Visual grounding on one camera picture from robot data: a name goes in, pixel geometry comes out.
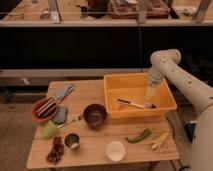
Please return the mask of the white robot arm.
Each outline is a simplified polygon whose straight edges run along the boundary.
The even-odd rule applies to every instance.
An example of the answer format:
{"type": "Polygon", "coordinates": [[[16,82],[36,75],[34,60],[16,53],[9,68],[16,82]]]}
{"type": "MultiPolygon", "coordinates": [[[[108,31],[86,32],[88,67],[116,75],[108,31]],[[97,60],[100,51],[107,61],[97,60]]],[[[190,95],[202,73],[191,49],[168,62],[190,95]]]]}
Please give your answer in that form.
{"type": "Polygon", "coordinates": [[[199,116],[192,142],[191,171],[213,171],[213,88],[181,69],[180,60],[177,49],[151,54],[145,99],[149,101],[157,86],[167,78],[194,105],[199,116]]]}

